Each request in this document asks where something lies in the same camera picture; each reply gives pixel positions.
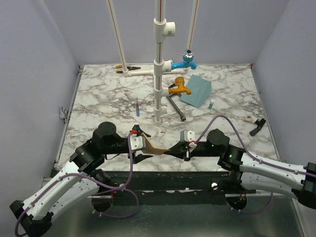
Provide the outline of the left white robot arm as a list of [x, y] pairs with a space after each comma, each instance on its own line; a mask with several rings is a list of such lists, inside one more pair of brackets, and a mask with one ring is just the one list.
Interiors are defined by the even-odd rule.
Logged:
[[99, 124], [92, 137], [76, 148], [69, 161], [44, 187], [24, 201], [16, 200], [9, 206], [17, 218], [15, 235], [21, 236], [19, 227], [25, 230], [23, 236], [40, 237], [45, 234], [57, 214], [53, 208], [61, 207], [60, 198], [82, 179], [92, 184], [86, 190], [99, 195], [126, 188], [131, 181], [132, 171], [124, 184], [114, 186], [99, 166], [111, 154], [128, 154], [132, 166], [137, 160], [133, 154], [146, 149], [148, 137], [149, 134], [139, 125], [133, 126], [128, 136], [123, 138], [117, 134], [114, 123], [106, 121]]

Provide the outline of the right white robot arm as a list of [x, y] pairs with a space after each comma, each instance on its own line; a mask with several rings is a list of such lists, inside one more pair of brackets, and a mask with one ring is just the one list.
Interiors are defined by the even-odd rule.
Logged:
[[192, 157], [218, 157], [217, 164], [232, 173], [227, 181], [234, 194], [241, 190], [262, 190], [286, 195], [305, 207], [316, 207], [316, 165], [288, 164], [264, 158], [230, 144], [219, 129], [210, 131], [205, 141], [194, 141], [193, 131], [180, 133], [180, 141], [165, 154], [185, 161]]

